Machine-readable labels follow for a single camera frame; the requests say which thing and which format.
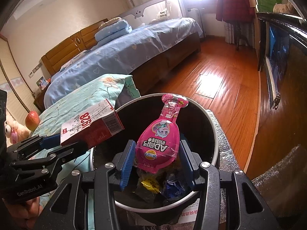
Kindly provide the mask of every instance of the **blue wrapper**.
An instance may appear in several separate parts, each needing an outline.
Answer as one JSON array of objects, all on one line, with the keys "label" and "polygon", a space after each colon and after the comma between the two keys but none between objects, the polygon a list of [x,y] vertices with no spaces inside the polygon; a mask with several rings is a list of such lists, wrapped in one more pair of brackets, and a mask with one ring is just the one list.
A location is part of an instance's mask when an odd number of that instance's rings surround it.
[{"label": "blue wrapper", "polygon": [[179,199],[189,192],[188,184],[184,178],[183,172],[171,173],[164,182],[162,195],[166,199]]}]

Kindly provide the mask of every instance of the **red and white box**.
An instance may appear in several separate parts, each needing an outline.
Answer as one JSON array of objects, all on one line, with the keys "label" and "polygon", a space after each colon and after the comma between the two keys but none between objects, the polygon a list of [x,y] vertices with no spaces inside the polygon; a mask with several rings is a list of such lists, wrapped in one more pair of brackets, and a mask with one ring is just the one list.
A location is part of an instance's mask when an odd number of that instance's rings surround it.
[{"label": "red and white box", "polygon": [[61,145],[85,141],[90,149],[123,129],[116,111],[105,99],[62,124]]}]

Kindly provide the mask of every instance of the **white bin rim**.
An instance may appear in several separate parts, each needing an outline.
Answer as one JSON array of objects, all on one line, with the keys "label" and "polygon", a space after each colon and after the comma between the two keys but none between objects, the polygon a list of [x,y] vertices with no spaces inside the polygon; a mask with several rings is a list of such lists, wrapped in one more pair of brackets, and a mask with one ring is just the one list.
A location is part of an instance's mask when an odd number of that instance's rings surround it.
[{"label": "white bin rim", "polygon": [[[144,98],[148,98],[148,97],[154,97],[154,96],[163,96],[165,93],[157,93],[157,94],[148,94],[148,95],[145,95],[145,96],[142,96],[142,97],[139,97],[139,98],[136,98],[136,99],[133,99],[131,101],[129,101],[128,103],[124,104],[123,106],[121,106],[120,108],[118,108],[116,110],[116,112],[120,111],[121,109],[125,108],[126,106],[138,101],[138,100],[141,100],[141,99],[144,99]],[[212,121],[211,117],[208,115],[208,113],[206,112],[206,110],[199,104],[197,103],[196,101],[190,99],[190,98],[187,98],[189,103],[193,103],[194,105],[196,105],[205,115],[206,117],[208,118],[210,124],[211,124],[211,127],[213,129],[213,133],[214,133],[214,142],[215,142],[215,146],[214,146],[214,154],[213,154],[213,159],[212,159],[212,162],[211,164],[212,165],[215,165],[216,162],[217,162],[217,158],[219,156],[219,142],[218,142],[218,136],[217,136],[217,131],[216,131],[216,128],[214,126],[214,122]],[[94,170],[94,166],[93,166],[93,150],[94,148],[91,149],[91,153],[90,153],[90,167],[91,167],[91,170]],[[193,196],[196,196],[199,192],[194,192],[192,191],[191,193],[189,193],[187,196],[183,197],[182,199],[180,199],[179,201],[176,201],[174,202],[173,204],[170,204],[170,205],[167,205],[167,206],[164,206],[164,207],[160,207],[160,208],[154,208],[154,209],[139,209],[139,208],[133,208],[133,207],[129,207],[129,206],[126,206],[122,203],[119,203],[117,201],[115,201],[115,205],[120,207],[120,208],[123,208],[127,211],[131,211],[131,212],[135,212],[135,213],[158,213],[158,212],[163,212],[163,211],[166,211],[166,210],[169,210],[169,209],[172,209],[172,208],[175,208],[175,207],[178,207],[179,205],[185,203],[186,201],[188,201],[189,199],[191,199]]]}]

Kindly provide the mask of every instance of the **picture frame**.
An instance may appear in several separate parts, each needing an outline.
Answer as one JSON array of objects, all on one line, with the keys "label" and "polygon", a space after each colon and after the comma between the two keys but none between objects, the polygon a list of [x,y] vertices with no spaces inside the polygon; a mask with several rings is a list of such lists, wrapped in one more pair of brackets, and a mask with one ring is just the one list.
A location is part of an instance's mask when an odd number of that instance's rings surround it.
[{"label": "picture frame", "polygon": [[48,86],[49,82],[47,80],[45,80],[44,77],[41,77],[37,82],[36,82],[37,86],[39,87],[39,89],[42,91],[46,88],[46,86]]}]

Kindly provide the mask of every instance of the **stuffed toy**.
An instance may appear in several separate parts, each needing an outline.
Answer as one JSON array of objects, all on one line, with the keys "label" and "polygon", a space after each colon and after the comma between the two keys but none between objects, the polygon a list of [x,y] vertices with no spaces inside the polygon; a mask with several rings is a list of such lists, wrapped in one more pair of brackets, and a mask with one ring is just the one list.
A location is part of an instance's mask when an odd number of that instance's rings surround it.
[{"label": "stuffed toy", "polygon": [[11,115],[7,115],[7,120],[4,122],[4,130],[11,144],[27,139],[31,133],[27,127],[18,123]]},{"label": "stuffed toy", "polygon": [[287,4],[276,4],[273,8],[274,13],[284,13],[290,15],[296,15],[296,9],[291,2],[288,1]]}]

